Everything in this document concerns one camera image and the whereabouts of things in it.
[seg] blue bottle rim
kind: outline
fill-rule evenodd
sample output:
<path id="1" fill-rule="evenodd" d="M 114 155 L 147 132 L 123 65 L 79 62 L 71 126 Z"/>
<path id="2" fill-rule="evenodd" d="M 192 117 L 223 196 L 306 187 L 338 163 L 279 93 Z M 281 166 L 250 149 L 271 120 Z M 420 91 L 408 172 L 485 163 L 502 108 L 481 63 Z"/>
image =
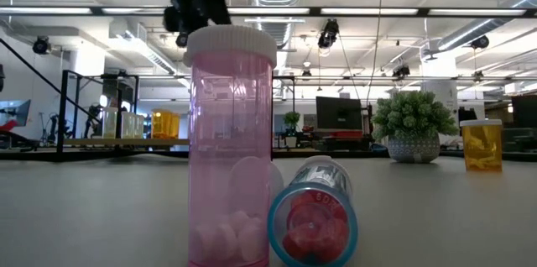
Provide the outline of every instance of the blue bottle rim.
<path id="1" fill-rule="evenodd" d="M 270 244 L 272 245 L 272 248 L 274 249 L 274 252 L 279 256 L 279 258 L 288 266 L 291 267 L 311 267 L 312 265 L 303 264 L 296 259 L 293 259 L 290 255 L 287 254 L 285 249 L 280 247 L 279 241 L 276 239 L 276 236 L 274 234 L 274 221 L 276 219 L 276 212 L 279 209 L 279 206 L 281 203 L 284 202 L 284 200 L 292 196 L 295 193 L 302 192 L 302 191 L 323 191 L 331 196 L 333 196 L 336 200 L 338 200 L 343 208 L 345 209 L 345 212 L 347 213 L 347 225 L 349 227 L 349 240 L 347 243 L 347 246 L 339 256 L 339 258 L 335 259 L 333 262 L 330 262 L 329 264 L 319 265 L 323 267 L 341 267 L 344 264 L 347 263 L 347 261 L 352 257 L 354 254 L 354 251 L 357 247 L 358 242 L 358 222 L 356 213 L 354 212 L 354 209 L 352 209 L 352 205 L 349 202 L 349 199 L 347 196 L 343 196 L 339 191 L 336 191 L 333 188 L 330 188 L 329 186 L 326 186 L 321 183 L 316 182 L 301 182 L 296 183 L 288 186 L 285 188 L 282 192 L 276 196 L 274 199 L 273 204 L 270 207 L 270 210 L 268 211 L 268 222 L 267 222 L 267 232 L 268 232 L 268 240 Z"/>

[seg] potted plant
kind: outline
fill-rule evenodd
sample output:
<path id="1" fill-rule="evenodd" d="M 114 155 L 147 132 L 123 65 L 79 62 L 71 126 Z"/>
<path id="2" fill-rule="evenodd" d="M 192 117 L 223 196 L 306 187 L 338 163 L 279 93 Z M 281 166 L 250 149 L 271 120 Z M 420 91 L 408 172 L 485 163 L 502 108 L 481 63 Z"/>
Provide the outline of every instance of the potted plant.
<path id="1" fill-rule="evenodd" d="M 288 126 L 287 134 L 285 135 L 285 144 L 290 148 L 296 147 L 296 125 L 300 120 L 300 113 L 287 112 L 284 115 L 284 123 Z"/>
<path id="2" fill-rule="evenodd" d="M 459 133 L 451 112 L 435 102 L 432 92 L 400 92 L 379 99 L 373 123 L 373 137 L 388 137 L 390 157 L 404 163 L 431 162 L 440 153 L 438 134 Z"/>

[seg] black monitor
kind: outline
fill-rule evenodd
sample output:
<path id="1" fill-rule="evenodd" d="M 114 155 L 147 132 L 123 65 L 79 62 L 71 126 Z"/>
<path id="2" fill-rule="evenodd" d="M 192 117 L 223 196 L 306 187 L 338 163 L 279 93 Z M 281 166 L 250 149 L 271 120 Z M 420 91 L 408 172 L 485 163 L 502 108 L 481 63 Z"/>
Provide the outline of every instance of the black monitor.
<path id="1" fill-rule="evenodd" d="M 511 98 L 513 103 L 513 121 L 516 128 L 537 128 L 535 111 L 537 111 L 537 96 L 516 96 Z"/>
<path id="2" fill-rule="evenodd" d="M 318 131 L 363 131 L 360 100 L 317 97 L 315 101 Z"/>
<path id="3" fill-rule="evenodd" d="M 30 110 L 30 100 L 16 100 L 0 102 L 0 125 L 11 120 L 17 122 L 18 127 L 26 126 Z"/>

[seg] gray table surface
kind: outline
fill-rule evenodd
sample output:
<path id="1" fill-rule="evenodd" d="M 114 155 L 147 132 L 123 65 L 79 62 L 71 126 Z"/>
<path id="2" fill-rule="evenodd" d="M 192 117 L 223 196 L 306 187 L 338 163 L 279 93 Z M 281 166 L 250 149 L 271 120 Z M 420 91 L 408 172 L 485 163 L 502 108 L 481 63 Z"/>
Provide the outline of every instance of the gray table surface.
<path id="1" fill-rule="evenodd" d="M 302 161 L 274 163 L 287 184 Z M 458 158 L 338 161 L 360 226 L 348 266 L 537 265 L 537 164 L 476 174 Z M 149 154 L 0 161 L 0 266 L 185 266 L 187 174 L 186 160 Z"/>

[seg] pink transparent container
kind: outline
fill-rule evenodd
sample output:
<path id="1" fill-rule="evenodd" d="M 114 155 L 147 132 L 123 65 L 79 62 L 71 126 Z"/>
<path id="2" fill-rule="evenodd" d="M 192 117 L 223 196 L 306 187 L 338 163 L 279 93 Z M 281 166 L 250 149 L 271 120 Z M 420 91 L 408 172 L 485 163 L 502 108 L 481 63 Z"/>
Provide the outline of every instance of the pink transparent container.
<path id="1" fill-rule="evenodd" d="M 189 266 L 268 266 L 276 43 L 246 27 L 190 35 Z"/>

